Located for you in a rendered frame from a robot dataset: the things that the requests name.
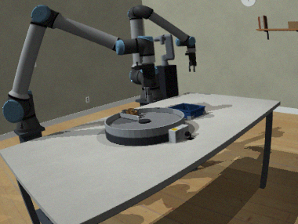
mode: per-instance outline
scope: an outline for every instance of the white table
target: white table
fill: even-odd
[[[265,117],[260,187],[266,186],[272,111],[280,102],[189,93],[146,107],[205,106],[187,121],[195,136],[182,143],[121,146],[105,137],[104,119],[0,151],[19,183],[33,223],[31,198],[59,224],[98,223],[133,206],[204,163]]]

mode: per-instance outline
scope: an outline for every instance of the gray wall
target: gray wall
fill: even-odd
[[[180,93],[200,92],[281,101],[298,108],[298,35],[295,31],[256,31],[257,17],[265,15],[269,28],[287,28],[298,21],[296,1],[256,0],[143,0],[147,5],[197,40],[197,70],[188,72],[186,48],[175,48]],[[167,34],[149,20],[145,34]],[[164,45],[155,45],[157,64]]]
[[[31,11],[47,5],[64,17],[120,38],[130,38],[127,11],[141,0],[0,1],[0,105],[13,87]],[[96,43],[48,28],[40,48],[30,90],[40,122],[138,96],[140,85],[129,80],[132,56],[117,56]],[[89,96],[90,103],[85,102]],[[16,124],[0,114],[0,135]]]

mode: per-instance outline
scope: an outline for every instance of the table leg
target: table leg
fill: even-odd
[[[260,181],[260,188],[264,189],[266,187],[267,175],[269,169],[269,159],[271,152],[271,136],[272,136],[272,118],[273,112],[266,116],[266,130],[265,130],[265,146],[263,151],[263,167],[262,175]]]
[[[32,203],[32,200],[30,198],[30,195],[27,193],[27,191],[22,187],[22,185],[17,181],[17,184],[19,185],[20,192],[22,194],[23,200],[25,202],[26,208],[28,210],[28,213],[30,215],[31,221],[33,224],[40,224],[38,216],[35,211],[35,206]]]

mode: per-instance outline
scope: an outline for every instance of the round tray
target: round tray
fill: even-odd
[[[137,113],[130,118],[120,113],[108,117],[104,122],[107,139],[125,146],[165,143],[169,141],[169,129],[185,124],[184,113],[172,108],[143,108]]]

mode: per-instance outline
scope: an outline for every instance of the blue tray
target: blue tray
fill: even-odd
[[[189,103],[181,103],[169,108],[173,108],[184,112],[184,118],[188,120],[194,119],[195,117],[199,117],[203,115],[203,113],[205,112],[205,106]]]

